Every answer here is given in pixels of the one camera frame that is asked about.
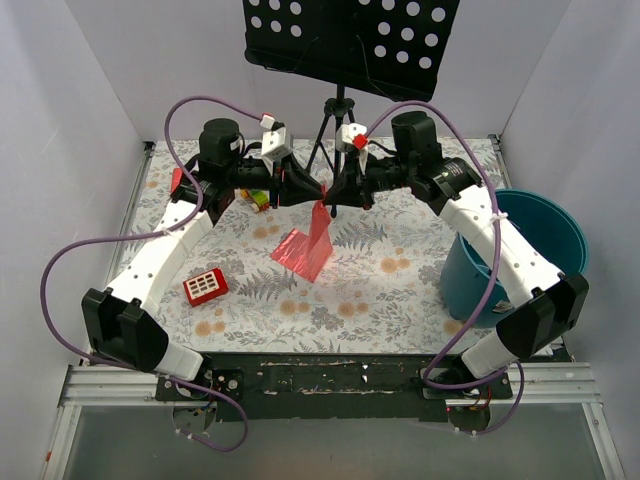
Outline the red plastic trash bag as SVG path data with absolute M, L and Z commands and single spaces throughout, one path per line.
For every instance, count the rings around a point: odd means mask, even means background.
M 304 280 L 314 282 L 333 252 L 329 235 L 331 216 L 317 201 L 311 211 L 309 232 L 292 229 L 270 258 Z

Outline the red trash bag roll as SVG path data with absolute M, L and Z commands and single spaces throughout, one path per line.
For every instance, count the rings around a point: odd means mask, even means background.
M 181 184 L 183 171 L 180 168 L 175 168 L 172 172 L 170 194 L 173 195 Z

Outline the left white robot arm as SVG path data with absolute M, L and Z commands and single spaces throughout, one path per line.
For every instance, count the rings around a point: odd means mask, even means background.
M 199 152 L 172 178 L 170 201 L 156 227 L 128 267 L 104 290 L 89 290 L 81 306 L 92 349 L 142 372 L 178 378 L 193 400 L 213 386 L 198 352 L 170 339 L 155 316 L 165 291 L 195 246 L 212 230 L 238 189 L 265 190 L 273 207 L 319 200 L 323 193 L 293 154 L 286 127 L 263 117 L 261 152 L 244 151 L 237 122 L 205 123 Z

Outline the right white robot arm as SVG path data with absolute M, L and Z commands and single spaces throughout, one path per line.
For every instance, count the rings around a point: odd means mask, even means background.
M 392 121 L 395 150 L 377 159 L 369 152 L 369 129 L 357 123 L 336 129 L 335 148 L 345 156 L 326 203 L 370 208 L 375 194 L 410 189 L 475 250 L 490 271 L 487 289 L 470 316 L 474 321 L 501 285 L 511 313 L 495 330 L 458 355 L 437 376 L 439 357 L 422 374 L 432 388 L 475 397 L 504 368 L 526 360 L 572 329 L 589 290 L 587 280 L 548 261 L 501 211 L 497 194 L 478 167 L 443 155 L 432 118 L 405 112 Z

